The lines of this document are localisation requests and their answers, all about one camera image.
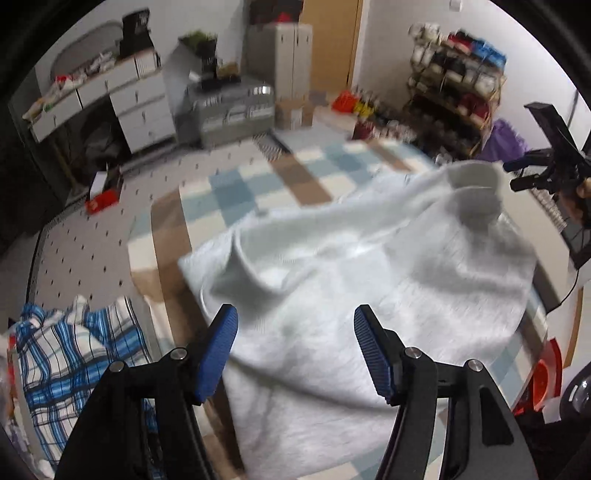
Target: plaid tablecloth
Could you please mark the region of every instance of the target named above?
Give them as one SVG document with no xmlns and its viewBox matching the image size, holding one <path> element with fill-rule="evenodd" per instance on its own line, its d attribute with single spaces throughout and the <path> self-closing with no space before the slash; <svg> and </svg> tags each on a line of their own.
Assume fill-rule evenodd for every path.
<svg viewBox="0 0 591 480">
<path fill-rule="evenodd" d="M 221 233 L 254 209 L 317 205 L 348 194 L 379 170 L 419 173 L 434 168 L 421 152 L 394 140 L 349 142 L 311 148 L 283 156 L 273 163 L 259 161 L 187 184 L 157 200 L 137 218 L 128 242 L 135 285 L 151 308 L 163 352 L 185 345 L 206 327 L 186 286 L 177 260 Z M 547 334 L 545 311 L 532 286 L 524 317 L 506 349 L 494 362 L 491 375 L 509 405 L 520 398 L 537 363 Z M 223 478 L 240 474 L 227 399 L 218 389 L 213 405 L 221 422 L 204 435 L 215 437 L 213 463 Z M 443 456 L 445 418 L 438 418 L 426 478 L 437 478 Z M 374 478 L 382 449 L 306 477 L 314 480 Z"/>
</svg>

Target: black mechanical device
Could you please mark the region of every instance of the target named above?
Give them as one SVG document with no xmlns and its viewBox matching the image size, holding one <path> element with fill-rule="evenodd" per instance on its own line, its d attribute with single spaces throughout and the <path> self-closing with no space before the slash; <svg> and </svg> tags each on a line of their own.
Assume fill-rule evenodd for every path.
<svg viewBox="0 0 591 480">
<path fill-rule="evenodd" d="M 511 189 L 514 192 L 533 188 L 548 190 L 551 194 L 560 192 L 575 202 L 583 212 L 583 226 L 591 228 L 590 200 L 582 199 L 576 193 L 583 180 L 591 177 L 591 159 L 577 149 L 569 128 L 553 105 L 530 103 L 525 108 L 546 135 L 551 148 L 531 150 L 523 158 L 503 165 L 507 172 L 532 166 L 546 167 L 541 173 L 511 180 Z"/>
<path fill-rule="evenodd" d="M 384 330 L 368 305 L 356 309 L 354 327 L 377 393 L 400 407 L 376 479 L 423 480 L 438 398 L 449 398 L 440 480 L 538 478 L 519 427 L 480 361 L 436 363 Z M 216 479 L 193 405 L 215 391 L 237 330 L 236 309 L 224 305 L 203 342 L 149 365 L 111 363 L 74 426 L 55 479 L 152 480 L 158 471 L 168 480 Z M 155 400 L 157 433 L 146 427 L 146 398 Z M 30 479 L 13 473 L 13 480 Z"/>
</svg>

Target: silver bolt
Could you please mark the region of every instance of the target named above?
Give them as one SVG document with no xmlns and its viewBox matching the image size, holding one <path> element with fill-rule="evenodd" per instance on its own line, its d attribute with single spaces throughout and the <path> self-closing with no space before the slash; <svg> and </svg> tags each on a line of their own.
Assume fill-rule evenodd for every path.
<svg viewBox="0 0 591 480">
<path fill-rule="evenodd" d="M 484 368 L 484 365 L 482 365 L 482 362 L 480 360 L 468 360 L 468 367 L 470 368 L 470 370 L 474 370 L 475 372 L 481 372 L 482 369 Z"/>
<path fill-rule="evenodd" d="M 184 348 L 175 348 L 170 352 L 170 358 L 173 360 L 182 360 L 187 356 L 187 351 Z"/>
<path fill-rule="evenodd" d="M 121 372 L 125 368 L 125 364 L 121 360 L 115 360 L 109 365 L 109 370 L 114 374 Z"/>
<path fill-rule="evenodd" d="M 410 358 L 417 359 L 423 354 L 423 352 L 415 346 L 408 346 L 404 349 L 404 354 Z"/>
</svg>

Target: white dresser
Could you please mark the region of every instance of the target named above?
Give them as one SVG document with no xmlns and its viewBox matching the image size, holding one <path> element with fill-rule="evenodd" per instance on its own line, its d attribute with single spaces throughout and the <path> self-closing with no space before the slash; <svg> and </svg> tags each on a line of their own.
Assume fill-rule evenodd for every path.
<svg viewBox="0 0 591 480">
<path fill-rule="evenodd" d="M 162 71 L 153 50 L 118 63 L 61 99 L 33 124 L 33 136 L 42 141 L 61 124 L 96 100 L 109 95 L 132 153 L 149 147 L 176 132 Z"/>
</svg>

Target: purple cloth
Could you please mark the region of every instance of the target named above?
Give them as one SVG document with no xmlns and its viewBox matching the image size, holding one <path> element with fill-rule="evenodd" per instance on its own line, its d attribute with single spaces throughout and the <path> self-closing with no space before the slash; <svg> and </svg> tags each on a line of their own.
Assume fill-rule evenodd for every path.
<svg viewBox="0 0 591 480">
<path fill-rule="evenodd" d="M 529 148 L 527 143 L 506 120 L 495 121 L 491 137 L 486 142 L 477 160 L 502 162 L 517 160 L 523 157 Z"/>
</svg>

